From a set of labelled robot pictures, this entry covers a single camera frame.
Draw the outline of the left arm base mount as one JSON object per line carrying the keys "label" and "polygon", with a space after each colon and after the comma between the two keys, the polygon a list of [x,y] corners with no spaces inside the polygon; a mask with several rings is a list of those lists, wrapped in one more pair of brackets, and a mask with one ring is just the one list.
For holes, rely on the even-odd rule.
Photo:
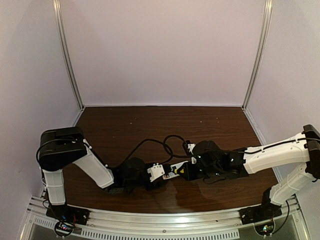
{"label": "left arm base mount", "polygon": [[90,211],[88,209],[69,206],[69,205],[49,205],[46,216],[54,218],[57,222],[53,230],[58,237],[66,238],[71,234],[81,231],[89,219]]}

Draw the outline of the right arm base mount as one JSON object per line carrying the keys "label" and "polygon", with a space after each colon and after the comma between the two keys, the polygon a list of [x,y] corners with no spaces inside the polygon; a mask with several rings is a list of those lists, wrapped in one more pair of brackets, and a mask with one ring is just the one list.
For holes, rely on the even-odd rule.
{"label": "right arm base mount", "polygon": [[238,212],[241,223],[243,225],[253,224],[255,232],[262,237],[269,237],[274,233],[276,229],[274,218],[282,215],[279,206],[274,209],[257,205],[242,208]]}

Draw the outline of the white remote control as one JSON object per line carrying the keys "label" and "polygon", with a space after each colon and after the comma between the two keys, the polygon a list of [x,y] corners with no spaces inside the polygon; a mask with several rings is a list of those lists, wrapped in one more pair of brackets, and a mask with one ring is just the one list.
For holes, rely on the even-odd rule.
{"label": "white remote control", "polygon": [[168,174],[165,174],[165,175],[162,176],[163,180],[169,180],[169,179],[173,179],[173,178],[179,177],[180,175],[178,174],[178,169],[184,163],[187,163],[187,161],[182,161],[182,162],[178,162],[178,163],[170,165]]}

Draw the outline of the yellow handled screwdriver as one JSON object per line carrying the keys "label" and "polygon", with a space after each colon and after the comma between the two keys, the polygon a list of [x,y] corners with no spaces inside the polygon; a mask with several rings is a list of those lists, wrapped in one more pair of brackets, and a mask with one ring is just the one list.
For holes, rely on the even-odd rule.
{"label": "yellow handled screwdriver", "polygon": [[175,170],[174,170],[174,173],[175,173],[175,174],[178,174],[178,175],[183,174],[183,173],[184,173],[184,169],[181,169],[181,170],[175,169]]}

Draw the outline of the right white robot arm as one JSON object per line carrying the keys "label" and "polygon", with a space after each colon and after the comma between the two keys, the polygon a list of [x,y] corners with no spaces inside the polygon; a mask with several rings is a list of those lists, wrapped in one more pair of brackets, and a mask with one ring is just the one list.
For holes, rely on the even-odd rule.
{"label": "right white robot arm", "polygon": [[173,173],[187,181],[244,178],[265,169],[297,163],[287,177],[264,192],[261,206],[279,208],[293,194],[320,178],[320,133],[310,124],[283,141],[233,151],[221,150],[213,141],[201,141],[191,150],[194,161],[175,167]]}

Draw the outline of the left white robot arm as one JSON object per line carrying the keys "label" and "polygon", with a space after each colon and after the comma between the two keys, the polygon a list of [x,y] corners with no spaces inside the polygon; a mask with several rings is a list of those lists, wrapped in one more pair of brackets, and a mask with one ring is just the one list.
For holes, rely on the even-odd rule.
{"label": "left white robot arm", "polygon": [[120,165],[109,167],[93,150],[79,127],[46,130],[41,134],[36,160],[42,170],[48,199],[53,206],[67,203],[63,168],[79,167],[108,194],[130,193],[136,187],[152,190],[171,172],[165,163],[145,163],[128,156]]}

